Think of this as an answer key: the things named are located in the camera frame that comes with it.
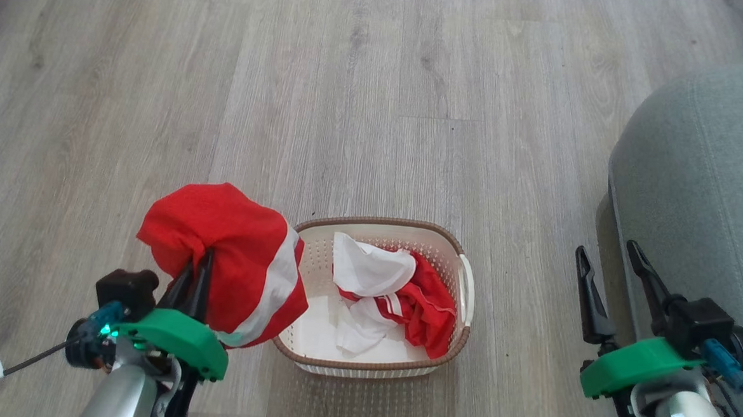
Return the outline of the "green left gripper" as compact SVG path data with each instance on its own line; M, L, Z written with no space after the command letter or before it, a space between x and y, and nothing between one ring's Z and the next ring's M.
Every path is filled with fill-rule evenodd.
M171 354L209 381L222 381L229 366L224 347L206 324L215 250L207 248L197 268L186 262L156 308L137 322L113 325L119 341Z

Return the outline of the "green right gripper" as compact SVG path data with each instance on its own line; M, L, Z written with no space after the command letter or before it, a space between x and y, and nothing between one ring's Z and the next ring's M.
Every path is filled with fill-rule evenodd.
M637 241L629 240L626 251L631 268L639 277L645 293L653 335L680 336L682 323L673 309L686 303L686 298L670 292ZM615 326L608 319L594 283L594 270L584 246L575 249L575 265L583 341L590 345L601 345L597 358L587 362L580 370L579 379L585 397L598 399L613 396L639 383L659 380L681 369L691 370L704 363L699 356L684 358L665 338L653 337L626 347L611 343Z

